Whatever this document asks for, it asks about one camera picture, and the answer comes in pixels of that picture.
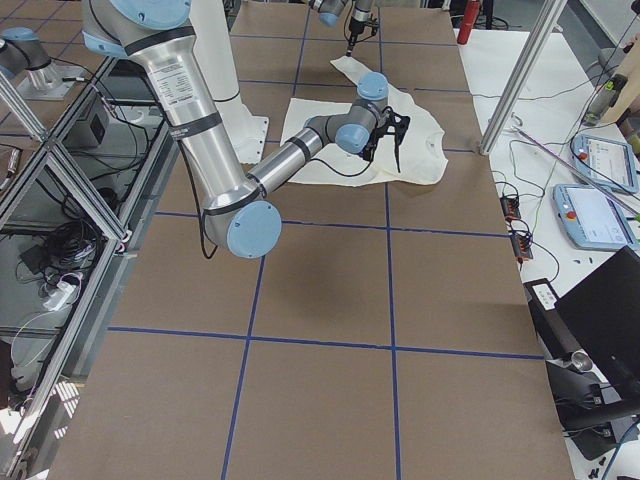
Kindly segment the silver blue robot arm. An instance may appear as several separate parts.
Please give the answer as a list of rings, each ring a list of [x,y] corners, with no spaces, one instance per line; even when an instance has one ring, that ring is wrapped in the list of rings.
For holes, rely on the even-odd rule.
[[[345,55],[351,57],[358,43],[374,37],[379,30],[379,22],[372,16],[373,0],[314,0],[307,4],[319,14],[320,21],[326,26],[334,26],[344,9],[349,5],[345,20],[344,36],[347,40]]]
[[[259,258],[276,245],[282,220],[269,193],[330,144],[370,159],[390,120],[387,79],[370,72],[346,113],[310,118],[279,150],[244,171],[195,54],[193,2],[85,1],[82,15],[89,50],[145,70],[171,136],[205,190],[200,232],[237,257]]]

